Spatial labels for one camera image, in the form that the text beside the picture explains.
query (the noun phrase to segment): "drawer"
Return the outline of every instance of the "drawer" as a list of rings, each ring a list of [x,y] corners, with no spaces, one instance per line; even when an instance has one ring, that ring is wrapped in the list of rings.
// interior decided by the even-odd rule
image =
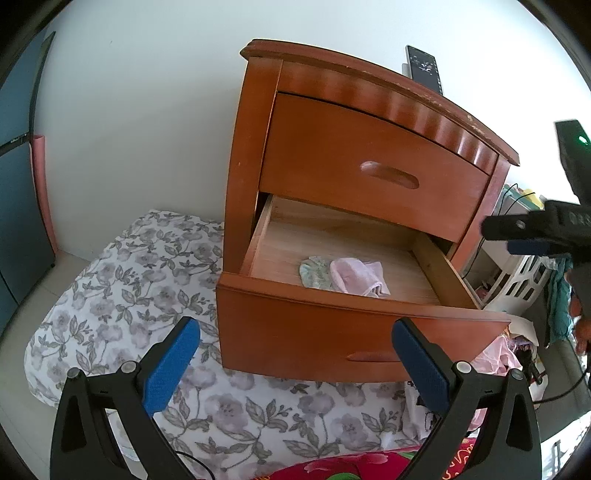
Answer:
[[[309,256],[380,261],[389,297],[301,286]],[[226,368],[298,380],[401,381],[393,323],[412,318],[454,360],[472,360],[508,325],[479,310],[428,236],[350,212],[269,196],[239,274],[216,289]]]
[[[259,189],[459,242],[487,182],[461,157],[397,125],[278,94]]]

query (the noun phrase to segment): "floral bedsheet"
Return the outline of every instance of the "floral bedsheet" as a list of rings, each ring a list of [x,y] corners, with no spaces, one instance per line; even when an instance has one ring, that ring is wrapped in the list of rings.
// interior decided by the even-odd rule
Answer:
[[[222,238],[222,223],[195,216],[151,210],[137,219],[78,275],[31,338],[24,359],[31,393],[57,407],[70,367],[114,372],[189,315],[199,321],[201,344],[154,419],[173,448],[201,459],[220,480],[416,445],[428,434],[426,412],[418,415],[425,425],[413,424],[423,407],[406,406],[408,383],[329,384],[222,368],[214,291]],[[109,421],[123,453],[137,459],[116,412]]]

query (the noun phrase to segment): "open drawer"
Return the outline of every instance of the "open drawer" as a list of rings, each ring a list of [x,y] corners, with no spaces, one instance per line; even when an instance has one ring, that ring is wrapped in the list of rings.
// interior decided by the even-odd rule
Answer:
[[[299,266],[310,256],[380,261],[391,295],[304,288]],[[468,361],[511,319],[479,310],[425,233],[273,196],[240,273],[222,273],[216,296],[224,367],[298,380],[408,379],[391,344],[403,316],[451,359]]]

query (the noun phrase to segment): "drawer handle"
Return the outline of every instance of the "drawer handle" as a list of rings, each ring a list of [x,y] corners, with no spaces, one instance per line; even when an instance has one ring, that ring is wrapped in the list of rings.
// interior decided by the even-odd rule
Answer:
[[[355,352],[347,355],[347,360],[351,362],[399,362],[400,359],[396,352]]]
[[[419,187],[418,178],[414,175],[376,161],[364,161],[359,168],[371,177],[391,181],[409,190],[416,190]]]

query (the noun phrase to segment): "blue cabinet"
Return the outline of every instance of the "blue cabinet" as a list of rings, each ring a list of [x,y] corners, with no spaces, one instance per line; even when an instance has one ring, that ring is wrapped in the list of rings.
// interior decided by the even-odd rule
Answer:
[[[0,278],[0,333],[5,329],[17,307],[18,303],[12,298],[4,280]]]
[[[0,273],[17,302],[54,260],[25,143],[0,157]]]
[[[29,131],[29,105],[45,31],[31,43],[0,87],[0,145]]]
[[[0,86],[0,335],[55,261],[31,171],[36,90],[51,38],[40,32]]]

